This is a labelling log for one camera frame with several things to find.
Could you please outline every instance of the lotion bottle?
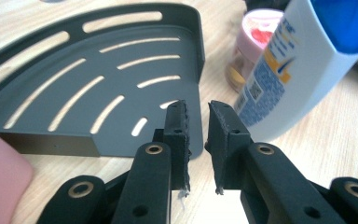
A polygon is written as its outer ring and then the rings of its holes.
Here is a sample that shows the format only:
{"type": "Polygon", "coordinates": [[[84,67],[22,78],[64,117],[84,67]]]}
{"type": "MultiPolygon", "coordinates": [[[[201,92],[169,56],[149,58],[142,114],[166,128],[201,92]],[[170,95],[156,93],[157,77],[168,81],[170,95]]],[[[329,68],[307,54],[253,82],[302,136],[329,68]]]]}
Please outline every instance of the lotion bottle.
{"type": "Polygon", "coordinates": [[[358,60],[358,1],[292,0],[234,105],[255,141],[302,119],[358,60]]]}

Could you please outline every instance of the wood grain surface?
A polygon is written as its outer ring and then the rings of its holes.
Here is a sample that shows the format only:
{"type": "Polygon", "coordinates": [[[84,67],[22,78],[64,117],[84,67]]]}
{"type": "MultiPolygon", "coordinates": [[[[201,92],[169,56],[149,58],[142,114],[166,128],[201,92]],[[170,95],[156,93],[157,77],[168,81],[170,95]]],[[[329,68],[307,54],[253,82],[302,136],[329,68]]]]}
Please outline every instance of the wood grain surface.
{"type": "MultiPolygon", "coordinates": [[[[43,26],[98,8],[162,1],[0,0],[0,48],[43,26]]],[[[204,141],[208,131],[207,103],[233,104],[237,93],[225,81],[224,69],[246,5],[241,0],[164,1],[190,5],[201,15],[206,63],[200,81],[204,141]]],[[[10,70],[9,64],[3,70],[10,70]]],[[[280,147],[301,173],[329,187],[338,176],[358,178],[358,72],[350,71],[295,127],[271,142],[280,147]]],[[[131,167],[128,158],[83,158],[24,155],[34,179],[24,193],[12,223],[35,223],[58,187],[78,175],[96,175],[107,182],[131,167]]],[[[172,223],[246,223],[239,191],[214,193],[211,157],[206,152],[189,164],[190,195],[172,195],[172,223]]]]}

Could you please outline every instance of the jar lid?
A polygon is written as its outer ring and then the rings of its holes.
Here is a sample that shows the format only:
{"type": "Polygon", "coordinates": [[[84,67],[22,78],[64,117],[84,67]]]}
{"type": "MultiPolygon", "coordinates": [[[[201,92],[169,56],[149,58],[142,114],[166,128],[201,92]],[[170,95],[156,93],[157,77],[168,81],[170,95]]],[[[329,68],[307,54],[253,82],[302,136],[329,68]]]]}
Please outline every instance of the jar lid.
{"type": "Polygon", "coordinates": [[[275,9],[262,8],[247,12],[237,36],[237,45],[242,55],[256,63],[282,16],[283,12],[275,9]]]}

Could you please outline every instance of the curved slot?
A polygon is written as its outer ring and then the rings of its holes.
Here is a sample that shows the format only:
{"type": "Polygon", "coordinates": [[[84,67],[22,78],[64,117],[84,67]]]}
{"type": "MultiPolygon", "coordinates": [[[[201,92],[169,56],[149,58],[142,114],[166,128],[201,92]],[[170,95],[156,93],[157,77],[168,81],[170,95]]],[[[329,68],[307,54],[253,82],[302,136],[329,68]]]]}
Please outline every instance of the curved slot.
{"type": "Polygon", "coordinates": [[[141,130],[143,129],[143,127],[146,125],[146,123],[147,123],[147,118],[139,119],[132,129],[131,135],[134,137],[138,136],[141,130]]]}
{"type": "Polygon", "coordinates": [[[164,38],[162,37],[162,38],[147,38],[147,39],[133,40],[133,41],[117,44],[105,49],[100,49],[100,53],[106,53],[114,49],[120,49],[131,45],[150,43],[150,42],[163,42],[163,41],[180,41],[180,39],[178,37],[164,37],[164,38]]]}
{"type": "Polygon", "coordinates": [[[97,85],[104,79],[103,76],[98,76],[94,78],[91,82],[89,82],[86,86],[80,89],[75,95],[71,97],[71,99],[66,102],[66,104],[61,108],[61,110],[57,113],[54,120],[48,126],[49,132],[54,132],[57,130],[58,126],[60,125],[62,119],[68,113],[68,111],[72,108],[72,106],[84,95],[87,91],[89,91],[92,87],[97,85]]]}
{"type": "Polygon", "coordinates": [[[117,69],[123,70],[123,69],[129,68],[131,66],[140,64],[140,63],[149,63],[149,62],[153,62],[153,61],[167,60],[167,59],[180,59],[180,56],[177,54],[173,54],[173,55],[159,55],[159,56],[147,57],[147,58],[143,58],[143,59],[137,59],[137,60],[134,60],[129,63],[123,63],[123,64],[119,65],[117,67],[117,69]]]}
{"type": "Polygon", "coordinates": [[[159,105],[159,108],[161,108],[161,109],[167,109],[169,105],[171,105],[171,104],[173,104],[173,103],[175,103],[175,102],[177,102],[177,101],[178,101],[178,100],[173,100],[173,101],[166,102],[166,103],[164,103],[164,104],[159,105]]]}
{"type": "Polygon", "coordinates": [[[83,31],[89,34],[105,28],[123,25],[123,24],[145,22],[145,21],[161,21],[161,20],[162,20],[162,14],[159,11],[135,12],[125,15],[106,17],[96,21],[85,22],[83,24],[83,31]]]}
{"type": "Polygon", "coordinates": [[[17,69],[30,62],[33,58],[40,54],[53,49],[69,40],[69,34],[61,31],[55,35],[51,35],[35,44],[28,49],[14,55],[0,65],[0,83],[14,73],[17,69]]]}
{"type": "Polygon", "coordinates": [[[125,97],[123,95],[119,95],[112,102],[110,102],[110,104],[106,106],[103,112],[101,112],[101,114],[95,120],[89,132],[95,134],[100,131],[100,128],[103,125],[103,122],[105,121],[107,116],[109,116],[109,114],[115,109],[115,107],[120,104],[124,99],[125,97]]]}
{"type": "Polygon", "coordinates": [[[149,79],[147,81],[141,82],[138,85],[136,85],[139,89],[142,89],[144,87],[148,87],[150,85],[154,85],[157,84],[159,82],[164,82],[164,81],[173,81],[173,80],[179,80],[180,76],[177,75],[173,75],[173,76],[166,76],[166,77],[156,77],[153,79],[149,79]]]}
{"type": "Polygon", "coordinates": [[[75,67],[79,66],[83,62],[85,62],[86,59],[79,59],[68,66],[64,67],[60,72],[56,73],[54,76],[49,78],[45,83],[43,83],[41,86],[39,86],[31,95],[25,99],[25,101],[17,108],[17,110],[11,115],[11,117],[7,120],[5,123],[4,129],[10,129],[12,128],[17,120],[21,117],[21,115],[24,113],[24,111],[28,108],[28,106],[36,99],[45,89],[47,89],[52,83],[54,83],[57,79],[65,75],[70,70],[74,69],[75,67]]]}

